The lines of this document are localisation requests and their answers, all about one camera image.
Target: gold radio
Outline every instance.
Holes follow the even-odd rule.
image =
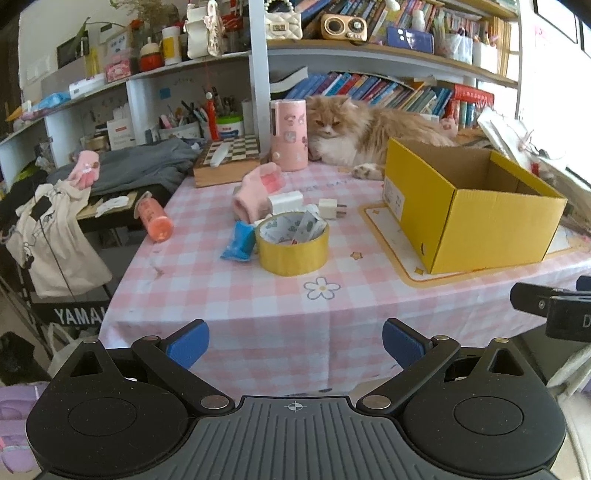
[[[320,30],[325,40],[367,41],[368,25],[363,18],[324,14]]]

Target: orange bottle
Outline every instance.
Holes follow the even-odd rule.
[[[142,220],[148,236],[156,243],[165,242],[173,234],[173,221],[150,192],[144,193],[135,204],[134,217]]]

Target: bottle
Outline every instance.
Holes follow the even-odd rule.
[[[207,123],[209,125],[209,133],[212,136],[212,140],[214,142],[218,142],[220,140],[220,134],[217,131],[216,107],[213,103],[213,94],[211,92],[207,92],[205,94],[205,98],[207,99],[205,111],[207,112]]]
[[[172,236],[174,230],[173,221],[166,215],[158,200],[152,196],[140,198],[136,211],[148,232],[148,236],[154,242],[164,242]]]
[[[417,30],[419,32],[425,31],[425,13],[423,10],[416,8],[413,10],[413,21],[412,21],[413,30]]]

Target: cat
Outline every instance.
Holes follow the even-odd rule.
[[[388,139],[452,147],[443,128],[417,113],[370,106],[348,96],[306,98],[311,160],[353,167],[353,177],[384,179]]]

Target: flower print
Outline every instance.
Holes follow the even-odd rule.
[[[307,297],[310,300],[319,299],[320,297],[331,300],[335,297],[335,291],[340,289],[340,285],[338,283],[326,283],[324,277],[318,277],[315,282],[304,283],[304,288],[308,290]]]

